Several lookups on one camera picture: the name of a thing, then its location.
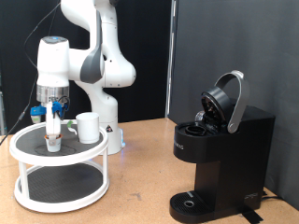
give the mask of gray wall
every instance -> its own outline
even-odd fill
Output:
[[[169,118],[194,120],[202,91],[242,71],[249,105],[276,115],[265,186],[299,208],[299,1],[179,0]],[[236,82],[227,88],[230,96]]]

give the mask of coffee maker handle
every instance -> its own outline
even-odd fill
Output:
[[[240,93],[235,104],[233,115],[231,116],[231,119],[227,126],[229,133],[235,133],[237,128],[239,127],[250,96],[249,83],[245,79],[244,74],[236,70],[221,76],[217,80],[215,86],[223,89],[225,85],[233,78],[237,78],[239,82]]]

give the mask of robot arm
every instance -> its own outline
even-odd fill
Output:
[[[74,80],[88,93],[93,112],[100,115],[100,125],[114,130],[109,137],[112,140],[109,151],[115,153],[122,146],[122,132],[117,122],[118,103],[103,92],[104,87],[126,87],[135,81],[135,69],[121,54],[118,43],[114,8],[118,1],[61,1],[66,18],[90,32],[88,49],[70,49],[68,41],[62,37],[48,36],[40,42],[37,59],[37,101],[47,108],[42,110],[47,111],[46,130],[51,146],[59,144],[56,139],[61,136],[62,113],[57,113],[60,116],[56,116],[54,107],[58,106],[58,110],[62,111],[64,100],[60,102],[58,99],[68,97],[68,79]]]
[[[102,29],[100,13],[93,0],[62,0],[61,8],[68,20],[90,32],[90,48],[71,49],[69,79],[95,83],[104,73],[101,50]]]

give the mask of coffee maker drip tray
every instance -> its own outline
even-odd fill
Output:
[[[173,196],[170,200],[170,215],[180,222],[188,220],[188,223],[202,223],[214,219],[213,210],[195,191]]]

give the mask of coffee maker lid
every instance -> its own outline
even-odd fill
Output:
[[[240,86],[235,108],[230,98],[222,90],[233,78],[237,78]],[[249,83],[244,74],[234,70],[221,76],[212,89],[203,92],[203,108],[209,117],[227,123],[229,133],[235,133],[249,101],[249,93]]]

